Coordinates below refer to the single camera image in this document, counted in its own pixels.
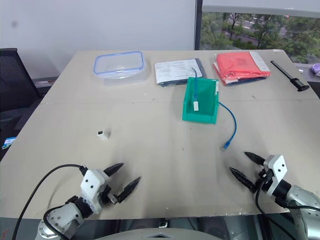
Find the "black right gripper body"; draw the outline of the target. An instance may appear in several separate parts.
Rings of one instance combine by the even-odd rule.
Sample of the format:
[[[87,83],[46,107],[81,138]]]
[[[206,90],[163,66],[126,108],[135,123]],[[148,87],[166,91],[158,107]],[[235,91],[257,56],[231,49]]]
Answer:
[[[262,189],[265,191],[267,187],[265,185],[270,185],[269,181],[272,181],[272,177],[274,176],[274,172],[272,169],[265,170],[262,169],[258,173],[257,180],[253,184],[253,187],[251,188],[251,192],[254,194],[257,192],[258,189]]]

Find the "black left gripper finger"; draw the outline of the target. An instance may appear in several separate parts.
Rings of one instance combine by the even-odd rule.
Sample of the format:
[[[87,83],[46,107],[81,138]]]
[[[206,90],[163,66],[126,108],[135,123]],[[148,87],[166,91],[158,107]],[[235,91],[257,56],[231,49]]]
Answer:
[[[103,172],[108,176],[111,177],[114,173],[116,173],[124,164],[121,163],[116,163],[112,166],[107,167],[106,169],[103,170]]]
[[[124,189],[123,191],[120,193],[120,195],[118,195],[117,198],[117,202],[120,204],[122,203],[126,198],[129,197],[129,195],[135,190],[135,188],[137,187],[138,183],[140,182],[141,177],[139,176],[138,178],[136,178],[135,180],[133,180],[132,182],[130,182]]]

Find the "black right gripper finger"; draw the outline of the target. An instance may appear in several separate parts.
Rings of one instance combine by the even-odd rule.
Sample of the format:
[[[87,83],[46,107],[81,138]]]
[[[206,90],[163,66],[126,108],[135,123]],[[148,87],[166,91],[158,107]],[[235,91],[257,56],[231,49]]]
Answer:
[[[261,156],[248,151],[245,151],[244,154],[257,165],[261,165],[261,166],[264,165],[265,159],[262,158]]]
[[[233,176],[241,183],[243,184],[246,188],[248,188],[251,192],[255,192],[257,190],[256,185],[251,182],[242,172],[239,170],[229,167],[229,170],[233,174]]]

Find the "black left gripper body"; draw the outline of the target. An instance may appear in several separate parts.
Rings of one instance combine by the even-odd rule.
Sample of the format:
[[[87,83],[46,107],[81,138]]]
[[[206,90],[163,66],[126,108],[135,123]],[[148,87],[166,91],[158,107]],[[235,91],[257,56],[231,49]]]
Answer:
[[[98,198],[101,204],[103,205],[106,205],[106,204],[115,205],[119,202],[117,196],[111,192],[110,186],[106,186],[105,189],[99,193]]]

